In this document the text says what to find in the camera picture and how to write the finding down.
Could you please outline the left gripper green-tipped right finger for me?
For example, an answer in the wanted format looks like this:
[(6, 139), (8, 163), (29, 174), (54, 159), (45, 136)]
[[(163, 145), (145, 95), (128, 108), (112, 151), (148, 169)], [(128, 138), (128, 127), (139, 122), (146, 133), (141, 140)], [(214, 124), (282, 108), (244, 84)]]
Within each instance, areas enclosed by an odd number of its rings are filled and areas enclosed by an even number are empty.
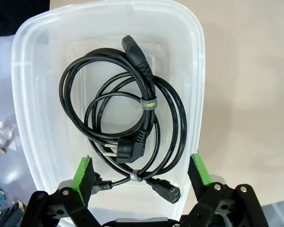
[(183, 227), (267, 227), (254, 189), (239, 184), (234, 189), (214, 182), (199, 153), (190, 157), (188, 176), (197, 204), (182, 222)]

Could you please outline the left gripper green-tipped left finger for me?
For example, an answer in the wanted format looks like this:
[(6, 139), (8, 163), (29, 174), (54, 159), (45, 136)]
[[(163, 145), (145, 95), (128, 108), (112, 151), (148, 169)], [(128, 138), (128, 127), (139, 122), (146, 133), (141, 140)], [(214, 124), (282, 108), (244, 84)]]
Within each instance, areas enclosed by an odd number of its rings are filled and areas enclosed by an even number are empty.
[(36, 191), (31, 195), (20, 225), (56, 227), (60, 219), (71, 218), (77, 227), (101, 226), (88, 209), (95, 179), (92, 159), (83, 157), (74, 178), (60, 183), (53, 194)]

